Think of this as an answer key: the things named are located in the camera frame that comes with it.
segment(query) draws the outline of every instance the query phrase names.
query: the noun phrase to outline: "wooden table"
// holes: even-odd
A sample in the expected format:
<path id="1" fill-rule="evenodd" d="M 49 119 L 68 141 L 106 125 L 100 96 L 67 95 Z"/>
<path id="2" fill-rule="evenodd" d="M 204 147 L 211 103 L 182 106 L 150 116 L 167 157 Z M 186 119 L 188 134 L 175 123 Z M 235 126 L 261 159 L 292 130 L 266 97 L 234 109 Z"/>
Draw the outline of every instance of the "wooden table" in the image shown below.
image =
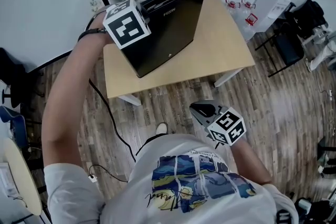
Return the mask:
<path id="1" fill-rule="evenodd" d="M 219 87 L 244 67 L 254 65 L 252 55 L 221 0 L 204 0 L 194 41 L 172 59 L 138 78 L 115 44 L 104 48 L 108 98 L 119 97 L 141 105 L 134 92 L 225 72 Z"/>
<path id="2" fill-rule="evenodd" d="M 27 210 L 33 215 L 41 215 L 41 199 L 20 149 L 10 138 L 4 139 L 4 149 L 5 161 L 9 164 L 14 183 L 20 197 L 27 205 Z"/>

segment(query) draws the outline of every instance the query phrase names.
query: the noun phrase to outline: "white t-shirt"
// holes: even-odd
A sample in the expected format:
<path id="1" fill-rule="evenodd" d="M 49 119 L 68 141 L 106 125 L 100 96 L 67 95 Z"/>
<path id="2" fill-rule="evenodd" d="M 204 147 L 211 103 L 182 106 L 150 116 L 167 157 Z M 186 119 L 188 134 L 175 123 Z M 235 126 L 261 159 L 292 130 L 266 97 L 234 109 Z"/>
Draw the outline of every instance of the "white t-shirt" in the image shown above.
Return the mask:
<path id="1" fill-rule="evenodd" d="M 276 223 L 293 202 L 273 185 L 230 173 L 212 147 L 192 135 L 165 135 L 140 150 L 130 180 L 104 202 L 85 171 L 73 164 L 45 168 L 53 223 L 198 224 Z"/>

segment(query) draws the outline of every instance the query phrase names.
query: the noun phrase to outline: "hand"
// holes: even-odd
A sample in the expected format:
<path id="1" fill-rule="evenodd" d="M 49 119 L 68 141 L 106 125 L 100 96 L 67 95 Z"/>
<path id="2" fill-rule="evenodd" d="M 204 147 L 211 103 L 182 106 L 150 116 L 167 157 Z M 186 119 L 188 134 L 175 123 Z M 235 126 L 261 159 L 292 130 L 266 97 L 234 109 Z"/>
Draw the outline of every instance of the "hand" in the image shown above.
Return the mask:
<path id="1" fill-rule="evenodd" d="M 95 28 L 105 28 L 103 25 L 103 20 L 105 17 L 106 12 L 102 12 L 100 13 L 92 22 L 92 24 L 90 25 L 89 29 L 95 29 Z M 111 38 L 111 36 L 106 33 L 106 34 L 97 34 L 102 36 L 102 38 L 104 39 L 104 43 L 106 44 L 111 44 L 114 43 L 113 39 Z"/>

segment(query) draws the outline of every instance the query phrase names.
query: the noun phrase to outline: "black wristband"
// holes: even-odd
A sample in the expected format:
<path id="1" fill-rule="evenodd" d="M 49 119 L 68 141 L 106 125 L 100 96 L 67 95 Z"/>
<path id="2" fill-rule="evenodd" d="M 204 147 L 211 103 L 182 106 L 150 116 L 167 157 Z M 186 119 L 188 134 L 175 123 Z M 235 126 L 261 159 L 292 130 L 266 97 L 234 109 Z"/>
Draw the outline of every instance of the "black wristband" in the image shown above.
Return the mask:
<path id="1" fill-rule="evenodd" d="M 107 31 L 106 29 L 103 29 L 103 28 L 89 29 L 89 30 L 84 31 L 82 34 L 80 34 L 77 41 L 81 40 L 84 36 L 88 34 L 97 34 L 97 33 L 106 34 Z"/>

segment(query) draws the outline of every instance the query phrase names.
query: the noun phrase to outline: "graphic print on shirt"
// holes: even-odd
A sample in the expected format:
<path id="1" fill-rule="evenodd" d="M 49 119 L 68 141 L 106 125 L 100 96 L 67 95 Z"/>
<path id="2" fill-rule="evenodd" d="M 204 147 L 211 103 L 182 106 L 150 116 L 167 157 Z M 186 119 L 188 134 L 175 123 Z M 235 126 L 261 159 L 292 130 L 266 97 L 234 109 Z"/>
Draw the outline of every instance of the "graphic print on shirt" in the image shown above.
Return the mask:
<path id="1" fill-rule="evenodd" d="M 241 176 L 228 172 L 223 160 L 212 152 L 190 151 L 187 155 L 160 157 L 152 174 L 148 206 L 159 210 L 180 208 L 191 212 L 210 199 L 239 193 L 241 198 L 256 194 Z"/>

